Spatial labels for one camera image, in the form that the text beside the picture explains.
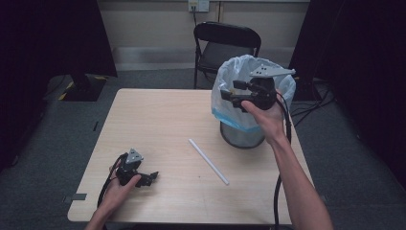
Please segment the forearm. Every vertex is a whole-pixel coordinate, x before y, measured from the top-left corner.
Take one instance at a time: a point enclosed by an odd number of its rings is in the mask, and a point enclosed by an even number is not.
[[[93,216],[87,224],[85,230],[101,230],[111,213],[112,212],[102,207],[97,209],[93,213]]]
[[[284,135],[270,141],[281,173],[289,214],[295,229],[332,229],[323,201]]]

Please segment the wall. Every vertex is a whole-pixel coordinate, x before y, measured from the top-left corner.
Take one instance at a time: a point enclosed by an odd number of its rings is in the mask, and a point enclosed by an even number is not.
[[[308,2],[210,1],[210,11],[198,12],[196,23],[220,21],[250,27],[262,39],[259,56],[287,67]],[[188,1],[102,0],[99,5],[117,70],[156,68],[162,64],[153,63],[156,57],[166,62],[162,68],[193,67],[194,20]]]

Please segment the chair seat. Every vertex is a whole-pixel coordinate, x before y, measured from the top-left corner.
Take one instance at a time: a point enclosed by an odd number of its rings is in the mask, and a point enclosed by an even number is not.
[[[217,73],[225,60],[247,54],[254,54],[254,49],[209,42],[199,60],[198,68],[210,73]]]

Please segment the wooden table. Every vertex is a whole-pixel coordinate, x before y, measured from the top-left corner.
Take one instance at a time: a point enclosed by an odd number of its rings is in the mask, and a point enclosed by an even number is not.
[[[189,143],[193,141],[230,181],[225,185]],[[296,131],[292,147],[307,176]],[[144,156],[140,173],[159,172],[150,187],[135,188],[111,221],[143,223],[272,224],[279,175],[272,149],[236,149],[221,137],[211,113],[210,90],[121,89],[109,111],[78,194],[68,213],[88,221],[96,210],[108,168],[130,148]],[[280,223],[291,223],[284,191]]]

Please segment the baseboard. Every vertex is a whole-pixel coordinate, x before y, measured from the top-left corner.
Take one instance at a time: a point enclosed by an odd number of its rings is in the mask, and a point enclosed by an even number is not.
[[[263,48],[259,57],[287,68],[294,47]],[[112,49],[117,71],[194,68],[194,47],[115,47]]]

